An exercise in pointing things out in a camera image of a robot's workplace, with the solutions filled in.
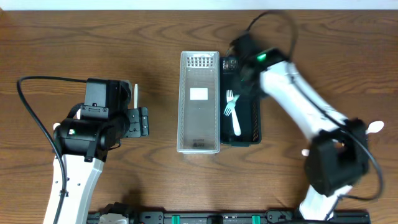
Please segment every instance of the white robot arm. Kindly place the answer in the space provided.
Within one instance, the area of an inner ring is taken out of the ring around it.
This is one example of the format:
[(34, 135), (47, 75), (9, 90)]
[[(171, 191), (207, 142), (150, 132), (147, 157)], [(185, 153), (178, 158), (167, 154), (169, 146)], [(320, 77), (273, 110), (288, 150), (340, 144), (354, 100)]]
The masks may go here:
[[(287, 73), (287, 66), (290, 66), (290, 74)], [(294, 76), (295, 83), (292, 83), (291, 75)], [(293, 63), (279, 62), (270, 66), (267, 71), (261, 72), (260, 86), (283, 107), (309, 141), (318, 136), (322, 130), (332, 131), (339, 127), (319, 112), (297, 86), (336, 121), (344, 125), (344, 121), (347, 120), (346, 116), (336, 111), (319, 96), (299, 74)], [(345, 185), (327, 197), (310, 186), (305, 200), (300, 204), (301, 215), (307, 220), (324, 220), (338, 200), (338, 196), (347, 194), (351, 188), (351, 185)]]

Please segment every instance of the fork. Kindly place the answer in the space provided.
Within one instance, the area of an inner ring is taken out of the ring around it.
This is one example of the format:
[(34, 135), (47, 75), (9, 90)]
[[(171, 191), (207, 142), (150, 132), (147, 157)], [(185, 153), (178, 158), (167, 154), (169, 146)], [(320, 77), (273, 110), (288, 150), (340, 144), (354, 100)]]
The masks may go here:
[(236, 100), (238, 100), (239, 95), (233, 95), (232, 90), (227, 90), (226, 91), (226, 108), (224, 111), (224, 114), (226, 116), (229, 116), (230, 114), (232, 114), (232, 125), (234, 128), (234, 133), (236, 136), (240, 136), (242, 134), (241, 132), (241, 127), (239, 126), (239, 121), (238, 121), (238, 117), (236, 116), (236, 112), (235, 112), (235, 104), (236, 104)]
[(232, 90), (227, 90), (226, 91), (226, 102), (227, 105), (225, 107), (224, 110), (224, 115), (225, 116), (229, 116), (232, 113), (232, 110), (235, 109), (235, 105), (236, 105), (236, 100), (238, 100), (239, 95), (233, 95)]

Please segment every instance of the black mesh basket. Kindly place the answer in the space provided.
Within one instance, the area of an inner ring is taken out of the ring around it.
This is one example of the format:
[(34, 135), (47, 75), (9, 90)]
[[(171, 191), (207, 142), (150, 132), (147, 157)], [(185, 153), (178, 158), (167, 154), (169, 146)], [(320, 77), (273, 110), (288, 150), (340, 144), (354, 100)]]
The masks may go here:
[(221, 143), (232, 146), (250, 146), (261, 142), (261, 113), (258, 96), (240, 96), (235, 111), (241, 128), (236, 136), (232, 125), (232, 116), (225, 116), (227, 104), (226, 91), (232, 90), (232, 76), (237, 69), (237, 60), (233, 57), (220, 59), (220, 129)]

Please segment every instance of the wood grain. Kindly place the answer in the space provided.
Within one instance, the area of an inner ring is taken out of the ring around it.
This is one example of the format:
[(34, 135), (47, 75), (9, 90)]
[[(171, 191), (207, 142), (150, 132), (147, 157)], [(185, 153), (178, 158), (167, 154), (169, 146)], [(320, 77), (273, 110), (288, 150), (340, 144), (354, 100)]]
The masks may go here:
[[(374, 223), (397, 223), (398, 17), (394, 11), (292, 11), (300, 27), (294, 60), (336, 109), (386, 127), (370, 137), (386, 191), (368, 209)], [(0, 20), (0, 223), (42, 223), (54, 155), (23, 107), (16, 80), (25, 75), (127, 79), (140, 85), (150, 136), (109, 153), (91, 210), (125, 202), (166, 210), (265, 210), (297, 207), (308, 183), (302, 133), (272, 99), (261, 102), (262, 142), (223, 146), (214, 156), (176, 152), (178, 77), (183, 50), (223, 54), (259, 11), (4, 12)], [(253, 33), (286, 51), (289, 30), (275, 17)], [(47, 129), (83, 101), (85, 86), (28, 81), (28, 101)], [(352, 194), (376, 191), (372, 170)]]

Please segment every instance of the clear plastic tray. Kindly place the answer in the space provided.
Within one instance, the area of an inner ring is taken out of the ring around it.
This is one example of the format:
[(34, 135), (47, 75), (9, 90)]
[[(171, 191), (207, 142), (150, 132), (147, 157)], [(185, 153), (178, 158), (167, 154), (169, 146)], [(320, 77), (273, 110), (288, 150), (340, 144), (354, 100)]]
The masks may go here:
[(219, 59), (218, 52), (181, 53), (177, 152), (220, 151)]

